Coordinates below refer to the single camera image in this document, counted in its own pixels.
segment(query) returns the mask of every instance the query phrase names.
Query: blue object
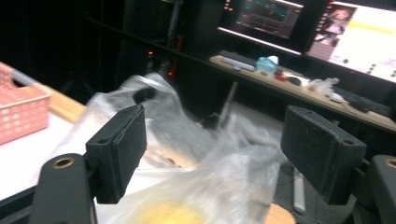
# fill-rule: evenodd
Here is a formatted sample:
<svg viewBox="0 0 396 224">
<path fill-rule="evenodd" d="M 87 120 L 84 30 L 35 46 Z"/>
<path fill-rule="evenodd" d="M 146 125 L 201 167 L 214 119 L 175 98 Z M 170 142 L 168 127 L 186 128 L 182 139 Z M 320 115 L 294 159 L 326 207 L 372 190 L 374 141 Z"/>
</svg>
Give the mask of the blue object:
<svg viewBox="0 0 396 224">
<path fill-rule="evenodd" d="M 265 57 L 260 57 L 256 62 L 256 69 L 259 73 L 265 73 L 267 76 L 273 77 L 276 71 L 276 64 Z"/>
</svg>

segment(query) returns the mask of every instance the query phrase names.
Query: plastic basket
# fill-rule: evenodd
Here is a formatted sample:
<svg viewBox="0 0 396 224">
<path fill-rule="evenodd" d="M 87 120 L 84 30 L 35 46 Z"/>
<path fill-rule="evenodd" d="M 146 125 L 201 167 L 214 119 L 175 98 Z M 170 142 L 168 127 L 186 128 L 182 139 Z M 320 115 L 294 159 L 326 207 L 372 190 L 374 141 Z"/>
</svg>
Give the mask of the plastic basket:
<svg viewBox="0 0 396 224">
<path fill-rule="evenodd" d="M 18 88 L 13 80 L 26 87 Z M 49 126 L 50 91 L 0 63 L 0 145 Z"/>
</svg>

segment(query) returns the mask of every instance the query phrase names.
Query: computer monitor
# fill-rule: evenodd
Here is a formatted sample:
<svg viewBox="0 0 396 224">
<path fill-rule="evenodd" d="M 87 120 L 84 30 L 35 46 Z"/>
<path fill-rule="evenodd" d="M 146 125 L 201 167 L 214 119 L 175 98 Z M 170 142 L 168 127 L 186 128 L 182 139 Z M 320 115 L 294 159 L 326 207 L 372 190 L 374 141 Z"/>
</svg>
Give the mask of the computer monitor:
<svg viewBox="0 0 396 224">
<path fill-rule="evenodd" d="M 219 30 L 293 55 L 306 51 L 324 1 L 225 0 Z"/>
<path fill-rule="evenodd" d="M 331 1 L 306 54 L 396 82 L 396 11 Z"/>
</svg>

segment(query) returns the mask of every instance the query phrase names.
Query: yellow object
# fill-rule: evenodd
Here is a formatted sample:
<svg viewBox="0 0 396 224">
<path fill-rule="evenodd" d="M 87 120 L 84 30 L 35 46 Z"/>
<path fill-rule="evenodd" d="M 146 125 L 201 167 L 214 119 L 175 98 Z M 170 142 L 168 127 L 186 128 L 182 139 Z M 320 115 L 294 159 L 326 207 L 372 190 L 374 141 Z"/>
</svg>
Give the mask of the yellow object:
<svg viewBox="0 0 396 224">
<path fill-rule="evenodd" d="M 204 219 L 188 206 L 160 204 L 151 206 L 139 218 L 138 224 L 203 224 Z"/>
</svg>

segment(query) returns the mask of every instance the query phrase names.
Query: wooden desk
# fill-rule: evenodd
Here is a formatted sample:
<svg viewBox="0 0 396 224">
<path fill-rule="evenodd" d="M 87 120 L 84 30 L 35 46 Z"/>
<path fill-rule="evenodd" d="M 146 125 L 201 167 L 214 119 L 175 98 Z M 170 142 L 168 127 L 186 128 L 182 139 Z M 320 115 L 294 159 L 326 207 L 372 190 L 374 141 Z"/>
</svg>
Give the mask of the wooden desk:
<svg viewBox="0 0 396 224">
<path fill-rule="evenodd" d="M 60 118 L 75 123 L 81 114 L 85 111 L 85 105 L 82 105 L 73 99 L 59 93 L 58 91 L 47 87 L 51 92 L 51 101 L 49 109 L 52 113 Z M 293 215 L 286 209 L 277 204 L 272 204 L 265 221 L 266 224 L 295 224 Z"/>
<path fill-rule="evenodd" d="M 222 62 L 221 58 L 221 56 L 214 56 L 211 57 L 209 61 L 233 70 L 233 66 L 231 64 Z M 374 112 L 370 111 L 368 113 L 362 113 L 346 103 L 339 104 L 333 102 L 330 99 L 315 92 L 309 91 L 306 88 L 295 86 L 289 82 L 278 81 L 275 78 L 266 77 L 248 70 L 241 69 L 238 74 L 241 77 L 244 77 L 246 80 L 258 83 L 264 88 L 269 88 L 286 96 L 302 100 L 311 105 L 319 106 L 320 108 L 324 108 L 327 111 L 345 116 L 346 118 L 355 120 L 357 122 L 365 123 L 368 126 L 376 127 L 382 131 L 396 134 L 396 123 L 391 119 L 383 117 Z"/>
</svg>

